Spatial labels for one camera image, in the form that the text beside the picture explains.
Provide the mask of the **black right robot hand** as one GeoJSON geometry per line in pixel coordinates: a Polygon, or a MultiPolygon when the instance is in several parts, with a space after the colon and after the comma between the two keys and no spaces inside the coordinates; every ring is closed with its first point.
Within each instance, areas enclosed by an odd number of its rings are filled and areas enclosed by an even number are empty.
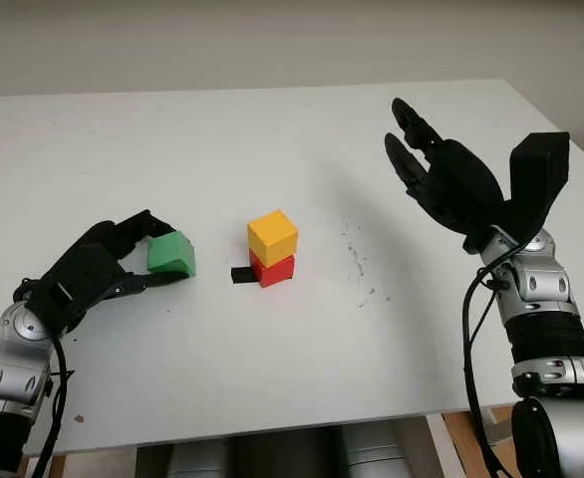
{"type": "Polygon", "coordinates": [[[393,100],[392,113],[404,138],[387,133],[385,149],[407,195],[435,222],[463,235],[465,252],[482,253],[504,203],[496,178],[475,154],[442,138],[403,100],[393,100]]]}

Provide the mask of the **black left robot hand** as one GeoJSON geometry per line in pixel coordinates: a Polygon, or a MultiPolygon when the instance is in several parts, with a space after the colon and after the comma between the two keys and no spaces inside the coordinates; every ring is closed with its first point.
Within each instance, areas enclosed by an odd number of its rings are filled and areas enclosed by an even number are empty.
{"type": "Polygon", "coordinates": [[[139,294],[195,276],[189,240],[148,210],[115,223],[92,226],[43,277],[58,304],[77,305],[139,294]],[[147,241],[147,272],[126,271],[120,261],[147,241]]]}

